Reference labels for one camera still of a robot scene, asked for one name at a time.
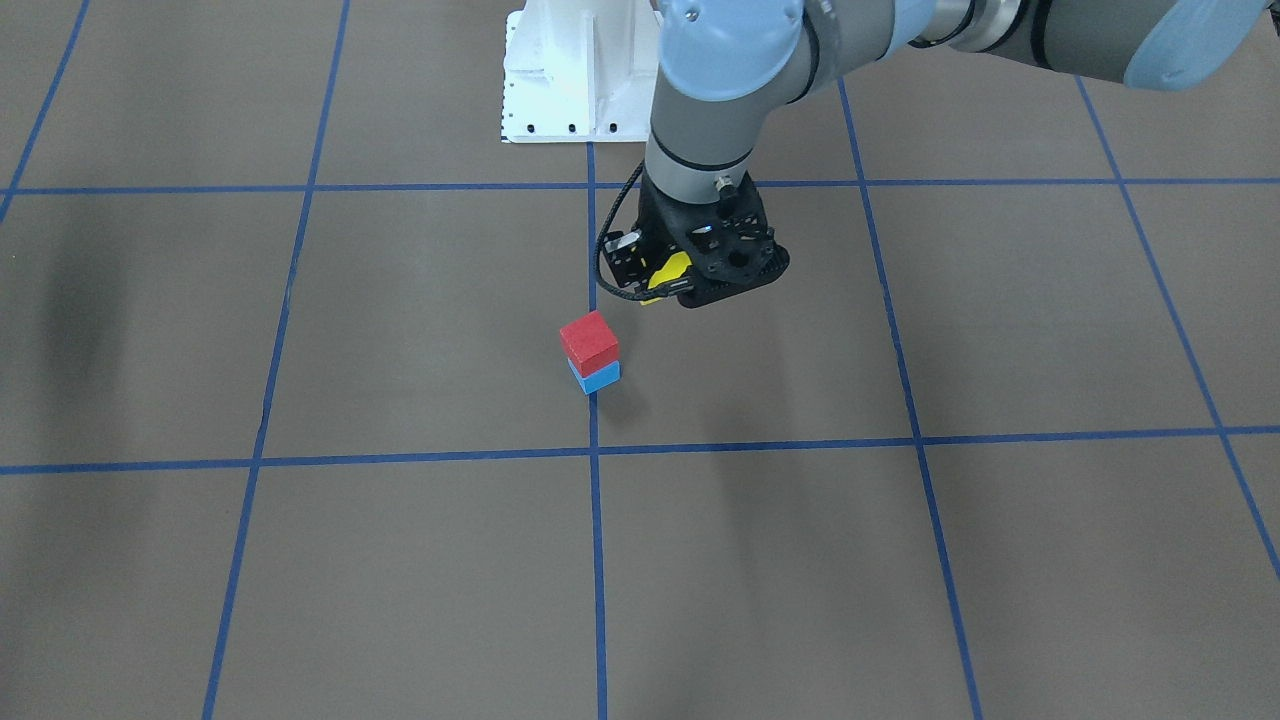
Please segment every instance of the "blue cube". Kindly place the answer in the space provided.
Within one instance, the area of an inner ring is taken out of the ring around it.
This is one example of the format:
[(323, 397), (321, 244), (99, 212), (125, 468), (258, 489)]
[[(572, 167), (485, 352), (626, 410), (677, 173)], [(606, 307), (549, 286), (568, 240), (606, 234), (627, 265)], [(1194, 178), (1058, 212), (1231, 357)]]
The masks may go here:
[(599, 370), (591, 373), (588, 377), (577, 374), (577, 368), (573, 366), (573, 361), (570, 360), (568, 369), (573, 373), (573, 378), (577, 379), (577, 386), (582, 388), (584, 395), (591, 395), (593, 392), (618, 382), (622, 377), (622, 364), (614, 360), (608, 365), (600, 368)]

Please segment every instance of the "light blue joint cap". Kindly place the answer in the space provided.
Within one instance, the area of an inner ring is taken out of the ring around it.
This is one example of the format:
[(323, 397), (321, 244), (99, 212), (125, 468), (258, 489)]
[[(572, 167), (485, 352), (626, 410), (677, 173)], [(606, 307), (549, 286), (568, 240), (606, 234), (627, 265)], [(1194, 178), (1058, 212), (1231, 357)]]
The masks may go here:
[(915, 40), (929, 27), (938, 0), (893, 0), (893, 38), (888, 41), (884, 58)]
[(662, 69), (696, 100), (718, 102), (764, 87), (791, 59), (804, 0), (662, 0)]
[(1142, 42), (1124, 83), (1187, 90), (1217, 72), (1248, 37), (1271, 0), (1179, 0)]

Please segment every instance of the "silver metal ring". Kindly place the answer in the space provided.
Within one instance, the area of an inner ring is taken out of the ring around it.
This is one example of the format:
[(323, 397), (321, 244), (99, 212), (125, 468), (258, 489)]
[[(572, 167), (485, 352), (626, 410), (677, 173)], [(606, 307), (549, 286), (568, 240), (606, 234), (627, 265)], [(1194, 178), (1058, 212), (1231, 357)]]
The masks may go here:
[(960, 23), (969, 15), (969, 6), (979, 0), (938, 0), (933, 9), (933, 19), (929, 27), (920, 33), (920, 40), (937, 42), (943, 37), (956, 33)]
[(809, 24), (813, 27), (813, 32), (818, 38), (818, 68), (813, 76), (813, 83), (809, 86), (810, 90), (817, 90), (824, 87), (827, 83), (836, 82), (842, 73), (840, 72), (840, 56), (841, 56), (841, 35), (840, 35), (840, 18), (836, 15), (836, 8), (831, 4), (831, 0), (805, 0), (804, 6), (805, 17), (809, 18)]
[(733, 184), (742, 184), (742, 176), (746, 174), (746, 164), (750, 159), (748, 155), (732, 168), (721, 170), (695, 170), (667, 155), (650, 133), (649, 145), (645, 146), (644, 152), (644, 173), (649, 182), (668, 197), (690, 205), (707, 205), (719, 200), (719, 190), (716, 184), (721, 182), (721, 178), (728, 177)]
[(961, 53), (980, 53), (1000, 42), (1001, 37), (1014, 27), (1018, 10), (1025, 0), (977, 0), (973, 22), (955, 40), (951, 47)]

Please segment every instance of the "robotic arm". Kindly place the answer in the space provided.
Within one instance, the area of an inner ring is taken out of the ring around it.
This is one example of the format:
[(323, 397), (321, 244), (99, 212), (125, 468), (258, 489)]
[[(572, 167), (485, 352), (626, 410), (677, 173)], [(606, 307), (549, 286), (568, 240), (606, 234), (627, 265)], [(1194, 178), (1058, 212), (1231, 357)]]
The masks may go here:
[[(790, 256), (748, 173), (765, 115), (904, 45), (1184, 90), (1268, 6), (1280, 17), (1280, 0), (660, 0), (644, 164), (596, 241), (617, 286), (596, 278), (626, 300), (699, 307), (781, 277)], [(637, 181), (639, 218), (611, 232)]]

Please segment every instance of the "red cube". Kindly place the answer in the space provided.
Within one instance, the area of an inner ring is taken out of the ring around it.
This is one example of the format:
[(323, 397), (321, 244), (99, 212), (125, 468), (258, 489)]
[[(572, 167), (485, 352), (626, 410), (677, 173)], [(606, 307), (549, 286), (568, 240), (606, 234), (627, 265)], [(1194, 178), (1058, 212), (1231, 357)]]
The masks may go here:
[(599, 310), (561, 328), (561, 346), (584, 378), (618, 360), (618, 338)]

